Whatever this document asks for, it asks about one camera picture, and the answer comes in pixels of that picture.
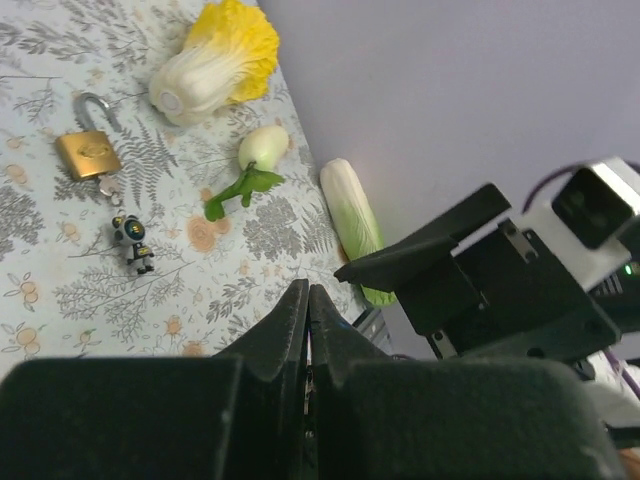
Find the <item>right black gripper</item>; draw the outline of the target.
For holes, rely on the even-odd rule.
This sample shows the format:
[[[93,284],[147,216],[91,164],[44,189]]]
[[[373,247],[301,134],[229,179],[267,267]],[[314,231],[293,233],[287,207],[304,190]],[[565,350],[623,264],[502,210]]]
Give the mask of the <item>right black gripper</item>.
[[[439,359],[581,360],[617,343],[620,329],[532,230],[505,220],[450,254],[510,208],[487,183],[400,243],[334,276],[374,290],[399,287],[404,312]]]

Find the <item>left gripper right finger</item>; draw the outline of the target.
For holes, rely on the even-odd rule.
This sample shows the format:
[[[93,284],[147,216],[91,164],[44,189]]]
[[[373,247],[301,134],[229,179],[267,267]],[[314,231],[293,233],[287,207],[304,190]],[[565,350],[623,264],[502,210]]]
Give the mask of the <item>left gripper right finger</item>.
[[[536,359],[394,360],[309,292],[322,479],[623,479],[565,365]]]

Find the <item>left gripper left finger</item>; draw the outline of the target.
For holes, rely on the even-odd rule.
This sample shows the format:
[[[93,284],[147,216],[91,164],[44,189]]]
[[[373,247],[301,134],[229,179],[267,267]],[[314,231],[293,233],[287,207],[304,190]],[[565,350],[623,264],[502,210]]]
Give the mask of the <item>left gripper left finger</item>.
[[[1,384],[5,479],[298,479],[307,306],[296,280],[213,356],[50,358]]]

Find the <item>black headed key bunch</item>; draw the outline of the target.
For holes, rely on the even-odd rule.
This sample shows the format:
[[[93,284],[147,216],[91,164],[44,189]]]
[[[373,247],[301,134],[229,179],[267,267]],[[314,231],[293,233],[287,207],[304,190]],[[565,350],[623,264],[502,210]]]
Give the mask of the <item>black headed key bunch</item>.
[[[155,254],[145,243],[146,228],[136,215],[128,213],[124,208],[124,196],[118,182],[112,176],[101,175],[98,186],[117,210],[111,219],[113,241],[122,252],[127,267],[138,276],[153,272]]]

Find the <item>small brass padlock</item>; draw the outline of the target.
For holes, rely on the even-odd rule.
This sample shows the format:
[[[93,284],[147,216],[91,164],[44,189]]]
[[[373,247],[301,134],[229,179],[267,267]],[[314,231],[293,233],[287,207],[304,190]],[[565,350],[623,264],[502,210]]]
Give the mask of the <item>small brass padlock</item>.
[[[99,130],[92,120],[88,103],[94,103],[101,109],[116,133],[122,130],[114,110],[102,97],[95,93],[83,92],[73,100],[73,110],[82,130],[58,137],[54,145],[71,177],[76,181],[114,173],[122,168],[108,135]]]

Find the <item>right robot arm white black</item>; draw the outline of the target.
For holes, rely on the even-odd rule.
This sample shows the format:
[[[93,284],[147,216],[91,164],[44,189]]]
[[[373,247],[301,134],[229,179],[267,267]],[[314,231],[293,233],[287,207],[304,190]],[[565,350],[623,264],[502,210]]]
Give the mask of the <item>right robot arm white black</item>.
[[[336,277],[396,295],[414,331],[448,358],[528,357],[569,366],[620,448],[639,443],[639,372],[611,353],[619,327],[539,226],[509,219],[485,185]]]

